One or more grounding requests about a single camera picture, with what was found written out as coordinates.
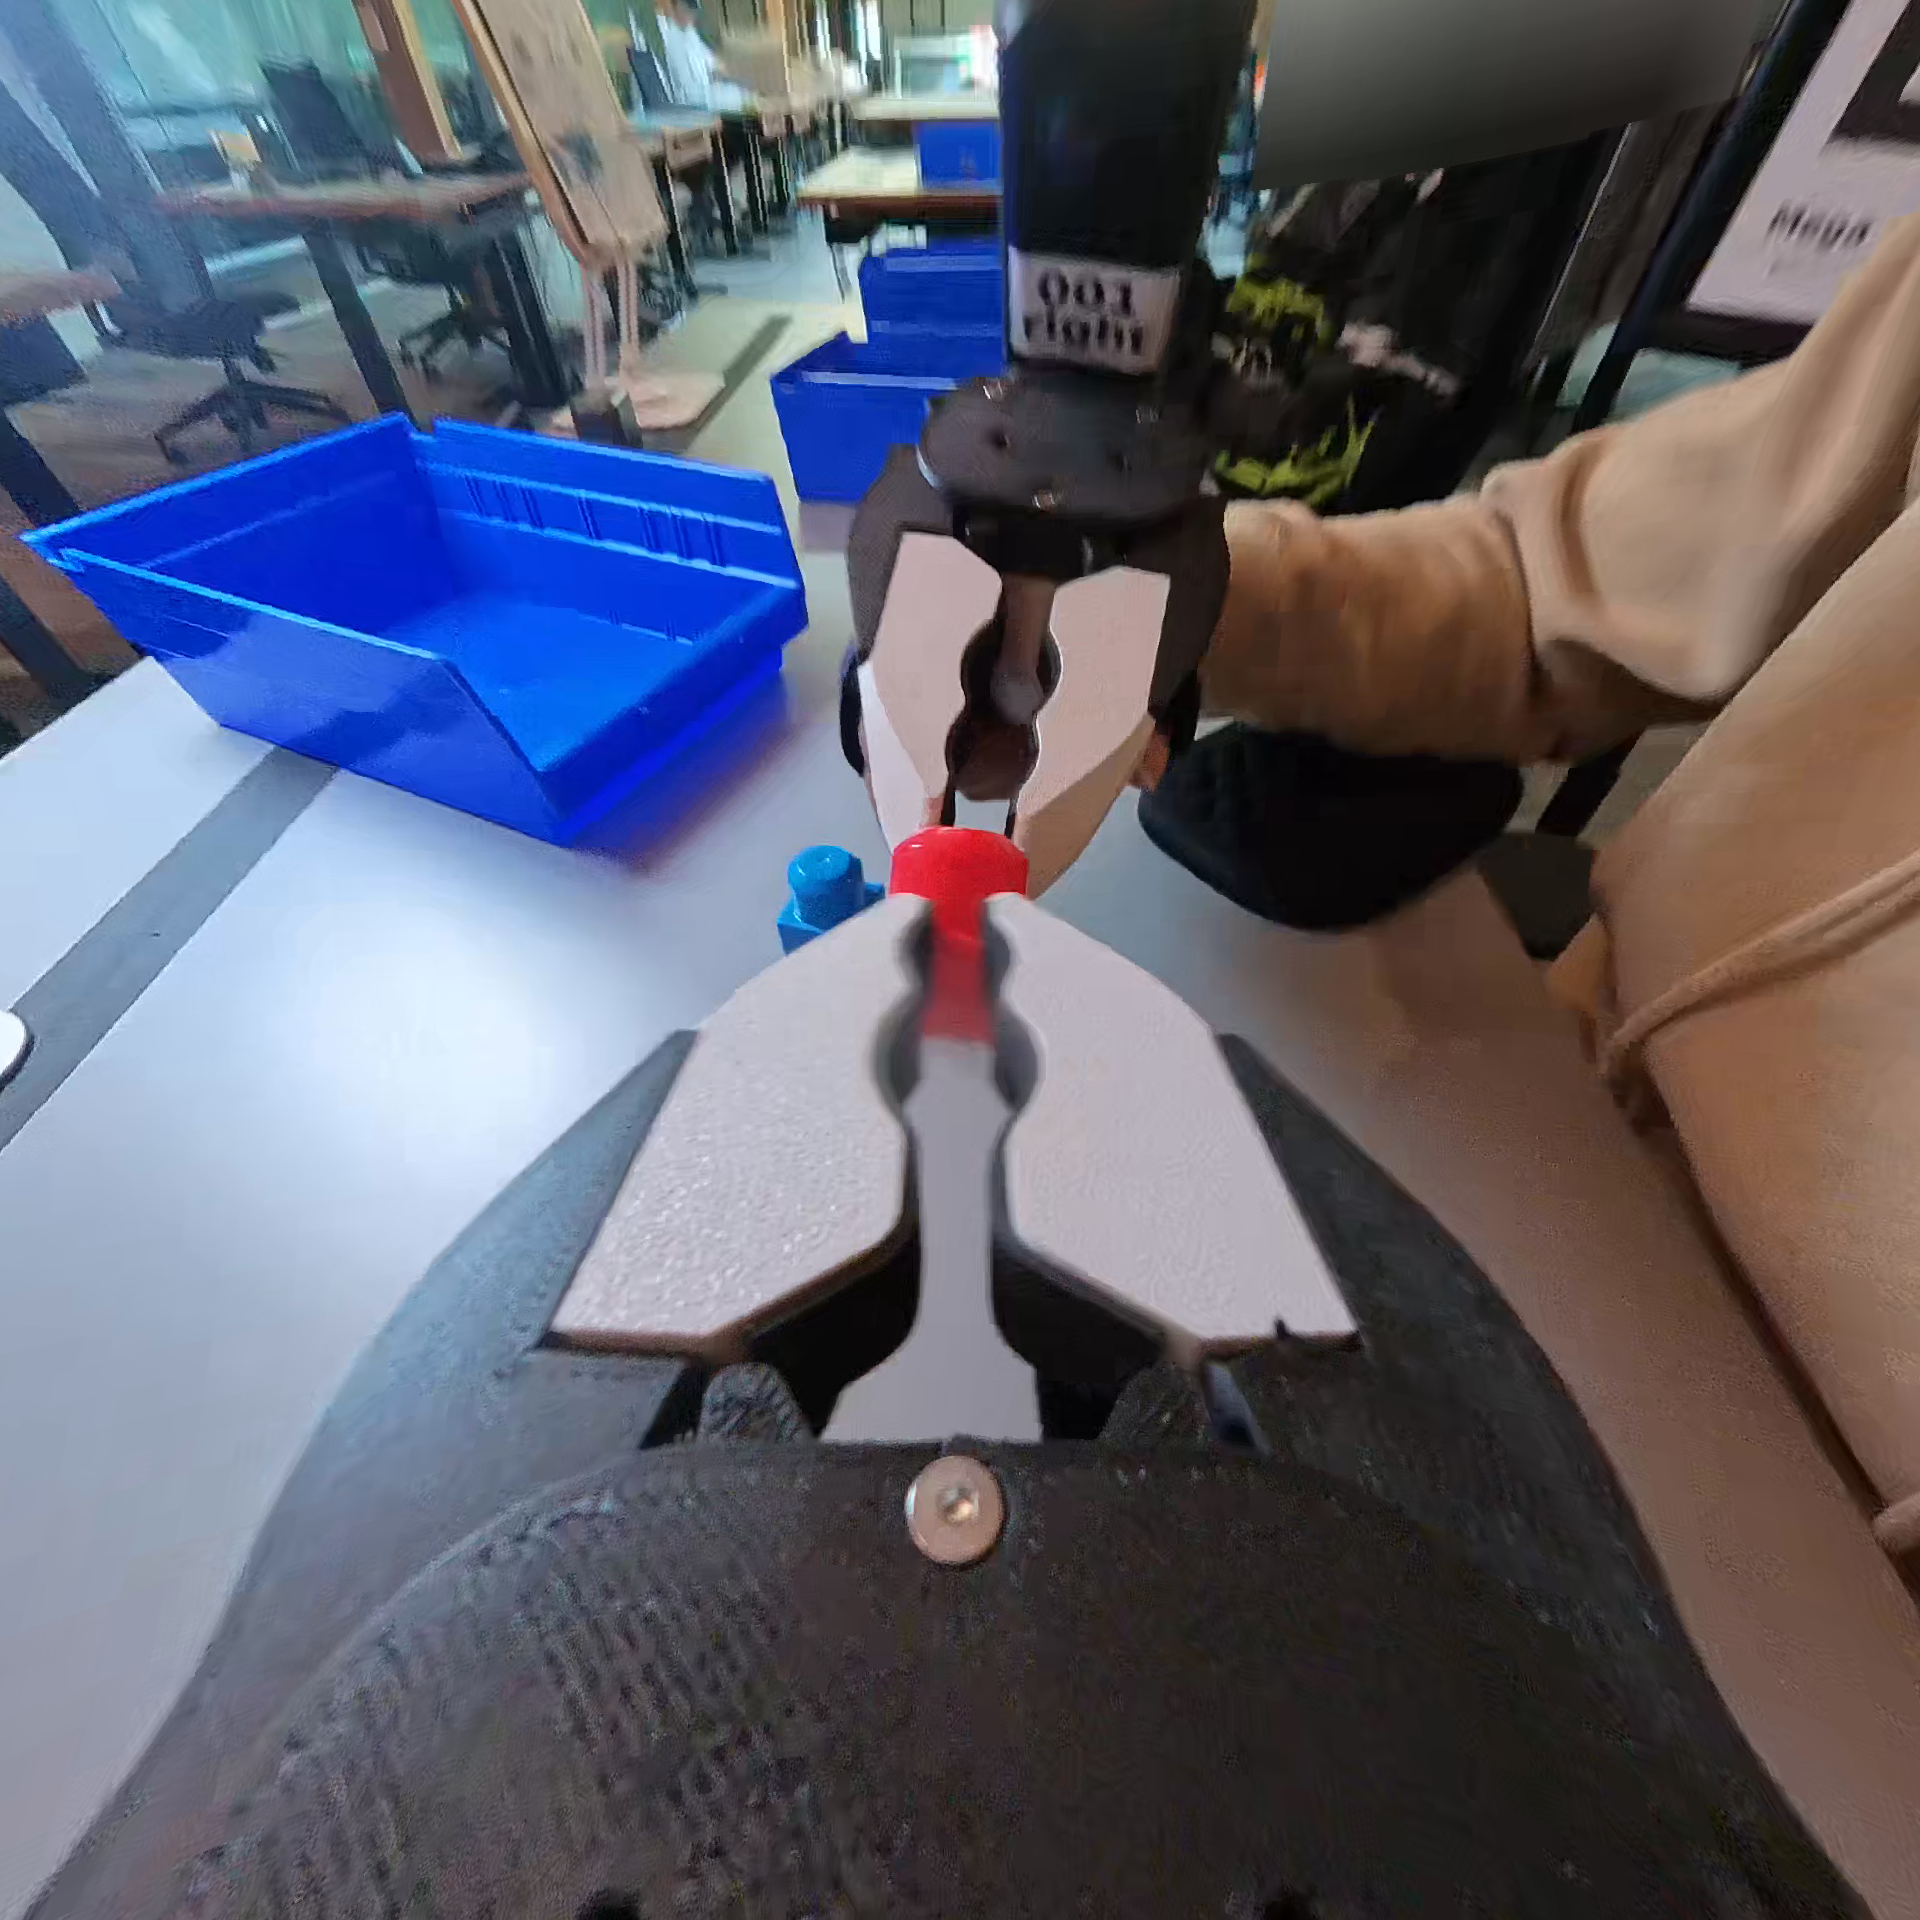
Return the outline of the red mega block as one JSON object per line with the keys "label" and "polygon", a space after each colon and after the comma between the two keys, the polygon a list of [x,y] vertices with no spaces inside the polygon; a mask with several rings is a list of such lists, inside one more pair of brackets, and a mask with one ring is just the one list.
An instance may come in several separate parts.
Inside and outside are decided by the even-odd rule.
{"label": "red mega block", "polygon": [[1027,894],[1029,859],[1002,834],[930,826],[893,852],[889,898],[925,909],[925,1042],[988,1044],[997,1040],[985,909],[997,898]]}

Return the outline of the wooden easel board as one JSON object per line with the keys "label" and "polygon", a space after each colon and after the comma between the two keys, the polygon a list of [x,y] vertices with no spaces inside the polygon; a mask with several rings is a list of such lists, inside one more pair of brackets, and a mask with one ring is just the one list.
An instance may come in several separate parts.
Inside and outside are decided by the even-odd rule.
{"label": "wooden easel board", "polygon": [[664,372],[640,339],[640,271],[670,227],[643,137],[622,111],[586,4],[450,4],[580,280],[580,440],[636,449],[696,429],[722,375]]}

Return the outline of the black tripod pole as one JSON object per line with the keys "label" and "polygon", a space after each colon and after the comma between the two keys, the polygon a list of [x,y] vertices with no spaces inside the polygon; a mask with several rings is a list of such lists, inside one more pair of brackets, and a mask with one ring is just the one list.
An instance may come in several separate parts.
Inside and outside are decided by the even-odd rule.
{"label": "black tripod pole", "polygon": [[1728,108],[1697,157],[1609,347],[1571,412],[1571,430],[1597,429],[1613,416],[1619,388],[1646,349],[1754,370],[1784,358],[1806,335],[1806,325],[1695,314],[1692,292],[1849,11],[1851,4],[1791,4],[1784,11],[1741,103]]}

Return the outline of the blue mega block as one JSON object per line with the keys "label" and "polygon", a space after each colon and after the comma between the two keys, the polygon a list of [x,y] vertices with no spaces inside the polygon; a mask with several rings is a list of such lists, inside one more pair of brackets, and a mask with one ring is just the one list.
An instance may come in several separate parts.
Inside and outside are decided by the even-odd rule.
{"label": "blue mega block", "polygon": [[886,898],[886,881],[869,879],[861,859],[843,846],[807,846],[788,861],[785,881],[782,954],[797,954]]}

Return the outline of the black office chair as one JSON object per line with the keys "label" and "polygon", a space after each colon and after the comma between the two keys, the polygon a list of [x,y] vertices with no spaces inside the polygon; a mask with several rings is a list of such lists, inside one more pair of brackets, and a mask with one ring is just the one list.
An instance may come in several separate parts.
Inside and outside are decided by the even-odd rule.
{"label": "black office chair", "polygon": [[[168,134],[165,146],[148,152],[159,187],[212,187],[230,182],[231,173],[241,182],[252,182],[256,173],[301,181],[301,160],[276,128],[271,111],[230,86],[192,78],[148,86],[142,117]],[[252,379],[252,372],[278,372],[278,358],[264,343],[268,321],[294,314],[296,301],[276,287],[222,292],[207,247],[200,242],[195,247],[202,298],[177,321],[155,325],[150,354],[179,362],[217,362],[222,383],[155,430],[159,456],[169,468],[185,468],[182,438],[202,426],[218,426],[241,454],[258,449],[276,416],[348,426],[348,412],[325,393]]]}

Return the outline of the person's right forearm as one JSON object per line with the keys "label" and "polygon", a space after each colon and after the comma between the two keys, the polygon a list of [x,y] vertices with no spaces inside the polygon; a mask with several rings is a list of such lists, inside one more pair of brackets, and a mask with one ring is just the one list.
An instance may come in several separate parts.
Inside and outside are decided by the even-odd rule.
{"label": "person's right forearm", "polygon": [[1230,503],[1202,715],[1359,756],[1584,759],[1725,710],[1915,497],[1903,217],[1780,362],[1436,503]]}

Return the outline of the wooden desk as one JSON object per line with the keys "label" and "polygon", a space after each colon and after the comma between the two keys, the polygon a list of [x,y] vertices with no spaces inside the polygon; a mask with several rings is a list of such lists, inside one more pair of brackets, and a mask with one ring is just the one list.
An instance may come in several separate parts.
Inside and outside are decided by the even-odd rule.
{"label": "wooden desk", "polygon": [[522,173],[271,182],[264,190],[185,187],[159,190],[155,208],[177,221],[289,221],[315,263],[334,321],[383,416],[400,412],[407,418],[413,401],[348,276],[343,247],[359,228],[413,228],[448,239],[453,252],[474,252],[506,329],[515,404],[522,412],[555,412],[575,393],[518,245],[536,214],[532,187]]}

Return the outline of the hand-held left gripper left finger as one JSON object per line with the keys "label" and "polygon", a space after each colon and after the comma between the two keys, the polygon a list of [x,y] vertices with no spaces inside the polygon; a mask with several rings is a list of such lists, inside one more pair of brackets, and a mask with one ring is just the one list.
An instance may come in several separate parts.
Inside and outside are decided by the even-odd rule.
{"label": "hand-held left gripper left finger", "polygon": [[549,1335],[732,1361],[905,1224],[881,1067],[922,1004],[926,900],[886,898],[740,984],[696,1033]]}

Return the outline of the framed black white sign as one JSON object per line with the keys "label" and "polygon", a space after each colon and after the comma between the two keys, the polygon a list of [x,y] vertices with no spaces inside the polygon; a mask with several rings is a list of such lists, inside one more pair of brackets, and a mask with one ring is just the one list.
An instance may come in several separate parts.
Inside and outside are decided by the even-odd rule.
{"label": "framed black white sign", "polygon": [[1685,308],[1815,325],[1917,214],[1917,4],[1849,4]]}

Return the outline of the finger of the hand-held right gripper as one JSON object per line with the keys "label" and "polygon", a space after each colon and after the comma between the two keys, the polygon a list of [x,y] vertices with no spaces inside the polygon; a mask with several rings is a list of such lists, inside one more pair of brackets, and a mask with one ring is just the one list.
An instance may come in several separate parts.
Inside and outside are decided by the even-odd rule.
{"label": "finger of the hand-held right gripper", "polygon": [[992,633],[998,576],[955,537],[905,534],[880,630],[856,671],[864,785],[897,846],[948,820],[971,689],[967,660]]}
{"label": "finger of the hand-held right gripper", "polygon": [[1152,737],[1167,576],[1084,576],[1051,588],[1043,664],[1051,689],[1009,807],[1027,892],[1043,898],[1092,846]]}

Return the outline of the black garment green print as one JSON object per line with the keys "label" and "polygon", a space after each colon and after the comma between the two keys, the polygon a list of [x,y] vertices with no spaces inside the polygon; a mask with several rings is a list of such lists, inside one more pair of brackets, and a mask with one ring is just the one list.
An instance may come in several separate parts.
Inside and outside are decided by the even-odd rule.
{"label": "black garment green print", "polygon": [[1275,195],[1212,328],[1212,487],[1316,517],[1447,492],[1561,277],[1594,168],[1584,137]]}

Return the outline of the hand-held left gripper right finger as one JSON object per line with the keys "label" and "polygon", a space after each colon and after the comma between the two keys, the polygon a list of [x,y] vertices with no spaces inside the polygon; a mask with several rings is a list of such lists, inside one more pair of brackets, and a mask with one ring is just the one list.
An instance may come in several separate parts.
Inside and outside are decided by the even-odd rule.
{"label": "hand-held left gripper right finger", "polygon": [[1359,1335],[1212,1027],[1116,950],[997,894],[998,1007],[1032,1044],[1002,1143],[1012,1241],[1178,1361]]}

